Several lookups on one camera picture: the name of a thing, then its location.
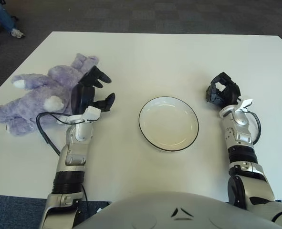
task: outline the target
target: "white table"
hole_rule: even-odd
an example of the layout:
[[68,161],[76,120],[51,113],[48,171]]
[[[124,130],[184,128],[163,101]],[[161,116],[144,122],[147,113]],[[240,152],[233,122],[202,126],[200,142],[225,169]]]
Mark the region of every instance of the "white table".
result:
[[[87,159],[85,188],[90,200],[114,201],[132,194],[182,191],[227,201],[228,152],[218,110],[205,90],[220,72],[254,99],[250,110],[262,123],[255,146],[277,199],[282,199],[282,40],[277,36],[161,35],[53,32],[12,74],[47,73],[69,65],[77,52],[97,55],[98,67],[113,82],[96,99],[116,93],[112,111],[95,123]],[[23,96],[10,78],[0,88],[0,104]],[[199,135],[189,148],[168,153],[142,136],[138,114],[158,96],[189,104],[199,119]],[[47,130],[65,143],[65,126]],[[0,195],[46,198],[58,157],[39,133],[12,137],[0,124]]]

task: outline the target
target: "sneaker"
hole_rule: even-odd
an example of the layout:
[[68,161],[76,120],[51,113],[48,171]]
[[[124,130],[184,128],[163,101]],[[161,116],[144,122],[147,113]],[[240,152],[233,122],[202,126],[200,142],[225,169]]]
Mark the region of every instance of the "sneaker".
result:
[[16,38],[25,37],[24,33],[21,32],[21,31],[18,30],[18,29],[12,29],[12,31],[10,32],[10,34],[11,34],[13,37],[16,37]]

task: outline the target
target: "stuffed animal foot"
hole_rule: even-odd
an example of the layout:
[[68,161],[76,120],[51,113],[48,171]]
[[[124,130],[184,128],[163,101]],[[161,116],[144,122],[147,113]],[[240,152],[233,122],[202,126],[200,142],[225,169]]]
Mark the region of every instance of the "stuffed animal foot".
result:
[[11,101],[6,105],[0,105],[0,123],[5,123],[11,119],[18,118],[17,107],[20,99]]
[[22,136],[33,132],[35,125],[27,122],[24,118],[15,118],[6,123],[6,129],[14,136]]

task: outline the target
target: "white paw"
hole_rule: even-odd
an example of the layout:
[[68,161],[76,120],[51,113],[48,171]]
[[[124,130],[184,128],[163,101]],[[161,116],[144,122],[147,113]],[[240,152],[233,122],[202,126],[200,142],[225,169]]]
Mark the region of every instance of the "white paw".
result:
[[59,111],[64,107],[64,104],[58,96],[51,96],[50,98],[44,101],[44,109],[48,112]]
[[25,80],[17,80],[15,82],[13,82],[13,85],[17,88],[25,88]]

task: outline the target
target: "plush toy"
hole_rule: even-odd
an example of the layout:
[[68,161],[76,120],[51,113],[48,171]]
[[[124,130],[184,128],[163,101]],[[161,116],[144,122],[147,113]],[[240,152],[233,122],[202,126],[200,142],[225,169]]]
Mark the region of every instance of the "plush toy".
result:
[[[51,68],[47,76],[21,74],[12,78],[15,87],[31,90],[22,98],[0,105],[0,123],[5,123],[12,135],[25,135],[36,130],[36,116],[42,112],[71,114],[71,91],[93,66],[98,64],[95,56],[77,54],[71,66]],[[42,126],[55,123],[52,117],[44,117]]]

